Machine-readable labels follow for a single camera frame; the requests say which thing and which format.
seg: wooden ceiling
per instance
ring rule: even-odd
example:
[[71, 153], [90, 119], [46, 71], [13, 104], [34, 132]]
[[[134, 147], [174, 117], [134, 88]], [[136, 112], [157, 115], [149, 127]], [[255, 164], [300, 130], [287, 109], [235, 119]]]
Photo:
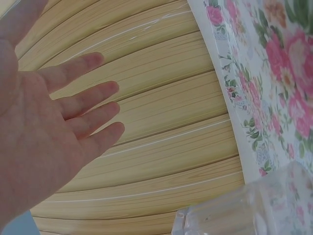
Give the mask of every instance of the wooden ceiling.
[[[3, 14], [13, 0], [0, 0]], [[32, 209], [42, 235], [166, 235], [175, 211], [244, 184], [210, 56], [186, 0], [50, 0], [21, 70], [99, 51], [106, 65], [53, 99], [115, 80], [122, 139]]]

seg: palm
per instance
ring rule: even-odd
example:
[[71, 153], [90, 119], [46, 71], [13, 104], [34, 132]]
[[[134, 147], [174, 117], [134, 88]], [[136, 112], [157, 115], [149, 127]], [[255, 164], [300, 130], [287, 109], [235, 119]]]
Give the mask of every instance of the palm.
[[[115, 82], [59, 100], [49, 97], [102, 65], [100, 54], [37, 72], [18, 72], [14, 47], [24, 36], [22, 28], [34, 23], [33, 9], [42, 10], [44, 5], [42, 0], [21, 1], [0, 21], [0, 210], [10, 211], [6, 218], [0, 216], [0, 226], [65, 185], [124, 131], [121, 123], [114, 123], [92, 135], [119, 112], [115, 102], [90, 111], [118, 91]], [[21, 23], [23, 14], [30, 19], [26, 25]], [[10, 30], [14, 21], [19, 23]]]

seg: pink flower print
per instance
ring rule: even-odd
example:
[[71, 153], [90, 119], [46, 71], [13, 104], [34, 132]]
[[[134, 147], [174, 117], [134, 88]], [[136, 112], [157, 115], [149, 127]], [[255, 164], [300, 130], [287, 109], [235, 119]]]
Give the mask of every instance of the pink flower print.
[[293, 145], [291, 143], [288, 144], [287, 150], [288, 150], [288, 154], [289, 154], [289, 159], [294, 160], [294, 149], [293, 149]]
[[246, 78], [241, 71], [239, 72], [239, 78], [240, 78], [240, 83], [243, 87], [244, 92], [247, 93], [248, 89], [247, 89], [247, 85], [246, 85]]
[[313, 210], [313, 204], [311, 202], [308, 203], [308, 211], [309, 213], [311, 213], [311, 211]]
[[219, 8], [213, 7], [213, 6], [207, 6], [206, 12], [213, 25], [219, 26], [222, 24], [223, 17], [222, 17], [221, 10]]
[[238, 15], [238, 10], [237, 7], [234, 4], [233, 0], [227, 0], [226, 1], [226, 8], [229, 12], [230, 17], [233, 19], [233, 21], [236, 21], [237, 15]]
[[294, 182], [289, 183], [289, 190], [293, 193], [297, 192]]
[[274, 128], [276, 134], [280, 135], [280, 123], [279, 123], [277, 115], [275, 115], [275, 114], [272, 115], [272, 121], [271, 122], [272, 122], [272, 125], [273, 125], [273, 128]]
[[298, 219], [300, 220], [301, 224], [305, 225], [305, 222], [304, 222], [304, 211], [303, 211], [301, 206], [297, 206], [296, 214], [297, 214]]
[[279, 96], [279, 102], [280, 102], [281, 106], [282, 106], [283, 108], [285, 108], [285, 106], [286, 106], [286, 101], [285, 101], [285, 98], [284, 98], [283, 95], [280, 95], [280, 96]]
[[303, 97], [304, 94], [313, 96], [313, 54], [305, 33], [298, 29], [295, 35], [289, 36], [286, 50], [298, 90]]
[[281, 79], [288, 94], [293, 94], [295, 91], [295, 82], [293, 74], [289, 68], [281, 68]]
[[262, 121], [261, 121], [259, 112], [257, 110], [253, 110], [252, 117], [254, 119], [255, 129], [259, 132], [262, 132], [263, 131], [263, 125], [262, 125]]
[[262, 168], [259, 169], [259, 173], [260, 173], [261, 176], [266, 176], [267, 175], [266, 171], [264, 171]]
[[238, 58], [238, 50], [232, 46], [232, 55], [235, 57], [235, 58]]
[[252, 101], [257, 109], [261, 107], [261, 99], [258, 90], [253, 82], [249, 82], [250, 93], [252, 96]]
[[288, 113], [295, 124], [296, 130], [307, 139], [310, 134], [310, 127], [313, 126], [312, 110], [310, 110], [299, 92], [290, 99]]
[[235, 101], [242, 101], [243, 99], [242, 99], [241, 96], [237, 95], [234, 100], [235, 100]]
[[309, 38], [308, 38], [308, 43], [309, 43], [311, 46], [313, 46], [313, 37], [309, 37]]
[[273, 74], [281, 81], [281, 68], [286, 67], [289, 63], [286, 52], [280, 47], [276, 34], [272, 34], [272, 40], [267, 43], [266, 52]]

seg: finger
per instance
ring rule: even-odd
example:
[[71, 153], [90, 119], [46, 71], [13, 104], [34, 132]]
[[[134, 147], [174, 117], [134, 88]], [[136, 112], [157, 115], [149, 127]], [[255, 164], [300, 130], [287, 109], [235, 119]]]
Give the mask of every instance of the finger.
[[71, 59], [58, 66], [38, 70], [37, 72], [45, 80], [48, 91], [52, 93], [103, 64], [103, 55], [94, 52]]
[[90, 110], [92, 107], [117, 93], [119, 86], [110, 81], [99, 84], [71, 97], [57, 99], [64, 120], [75, 118]]
[[118, 103], [111, 102], [96, 108], [81, 117], [67, 121], [78, 139], [91, 135], [99, 127], [110, 121], [120, 111]]
[[0, 20], [0, 39], [13, 47], [26, 36], [40, 17], [48, 0], [18, 0]]
[[116, 122], [87, 139], [81, 140], [80, 144], [86, 156], [85, 164], [88, 164], [111, 148], [121, 138], [124, 131], [124, 124]]

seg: blue background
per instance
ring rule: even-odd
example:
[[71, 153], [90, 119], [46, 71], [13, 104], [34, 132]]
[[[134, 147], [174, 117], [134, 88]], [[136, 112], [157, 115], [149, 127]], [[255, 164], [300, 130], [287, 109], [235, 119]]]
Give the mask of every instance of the blue background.
[[40, 233], [30, 212], [26, 212], [11, 221], [1, 235], [40, 235]]

